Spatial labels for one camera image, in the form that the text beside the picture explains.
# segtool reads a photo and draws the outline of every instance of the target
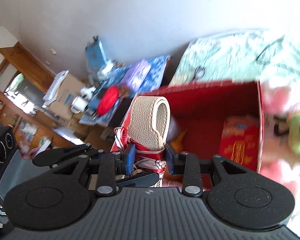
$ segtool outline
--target wooden cabinet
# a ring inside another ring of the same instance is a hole
[[[19,42],[13,47],[0,48],[0,53],[24,77],[42,92],[46,92],[53,82],[54,75],[39,60],[34,58]]]

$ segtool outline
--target blue patterned cloth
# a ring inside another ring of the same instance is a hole
[[[148,62],[151,65],[151,69],[147,74],[145,80],[141,84],[141,87],[137,93],[152,91],[160,87],[168,58],[170,58],[170,55],[153,57],[148,59]],[[100,92],[102,88],[108,88],[111,87],[112,85],[118,85],[121,82],[123,76],[128,71],[129,67],[130,66],[116,68],[114,70],[112,78],[100,82],[100,86],[97,87],[97,94]],[[98,124],[107,127],[115,111],[118,109],[120,103],[121,103],[121,99],[118,99],[117,102],[114,104],[114,106],[109,110],[109,112],[103,116],[90,118],[89,116],[84,114],[80,119],[79,123],[85,125]]]

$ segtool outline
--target purple package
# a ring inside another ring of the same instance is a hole
[[[120,85],[128,86],[133,92],[137,92],[149,73],[151,65],[145,59],[132,64],[122,78]]]

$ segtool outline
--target red box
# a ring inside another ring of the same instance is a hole
[[[142,94],[163,96],[170,105],[175,117],[186,135],[182,141],[183,151],[195,153],[200,159],[209,159],[219,153],[224,121],[229,116],[246,116],[260,119],[258,154],[255,165],[250,167],[259,172],[263,144],[263,107],[259,82],[233,83],[232,81],[193,83],[177,87],[162,87]],[[130,123],[130,109],[123,126]],[[204,177],[204,186],[209,184]]]

